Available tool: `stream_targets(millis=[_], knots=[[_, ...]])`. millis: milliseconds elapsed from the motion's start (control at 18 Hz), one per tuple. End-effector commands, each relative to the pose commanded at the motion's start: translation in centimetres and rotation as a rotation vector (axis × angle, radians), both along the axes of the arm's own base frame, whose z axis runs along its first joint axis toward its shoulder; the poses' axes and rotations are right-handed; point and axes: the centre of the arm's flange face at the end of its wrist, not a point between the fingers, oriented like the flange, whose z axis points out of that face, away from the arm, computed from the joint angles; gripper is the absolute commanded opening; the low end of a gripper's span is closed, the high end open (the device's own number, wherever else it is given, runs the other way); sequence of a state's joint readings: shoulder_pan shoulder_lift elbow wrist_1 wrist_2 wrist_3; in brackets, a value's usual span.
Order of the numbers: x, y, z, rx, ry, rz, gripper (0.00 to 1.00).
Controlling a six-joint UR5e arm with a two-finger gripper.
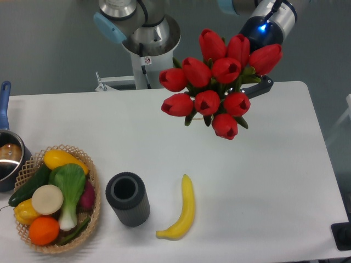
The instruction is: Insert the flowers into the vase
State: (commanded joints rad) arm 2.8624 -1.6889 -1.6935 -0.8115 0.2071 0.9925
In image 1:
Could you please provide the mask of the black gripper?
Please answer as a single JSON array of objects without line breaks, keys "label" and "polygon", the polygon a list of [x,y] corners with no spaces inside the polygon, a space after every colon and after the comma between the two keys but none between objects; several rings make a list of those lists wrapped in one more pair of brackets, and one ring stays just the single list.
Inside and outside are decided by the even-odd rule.
[{"label": "black gripper", "polygon": [[[242,34],[249,40],[250,52],[271,44],[282,44],[281,28],[275,22],[264,22],[262,16],[249,18],[239,34]],[[270,92],[273,85],[274,81],[267,75],[264,75],[259,83],[244,88],[244,94],[249,99],[252,99]]]}]

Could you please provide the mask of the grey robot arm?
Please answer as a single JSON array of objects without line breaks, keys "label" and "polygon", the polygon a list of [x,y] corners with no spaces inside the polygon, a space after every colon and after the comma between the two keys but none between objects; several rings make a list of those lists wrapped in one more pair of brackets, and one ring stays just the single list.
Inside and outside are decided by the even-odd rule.
[{"label": "grey robot arm", "polygon": [[[282,44],[308,1],[218,1],[226,14],[248,13],[240,33],[250,41],[250,51]],[[99,1],[94,23],[111,42],[122,44],[131,56],[133,75],[98,77],[98,92],[112,86],[134,85],[158,89],[158,75],[173,66],[173,52],[181,38],[178,23],[165,13],[164,1]]]}]

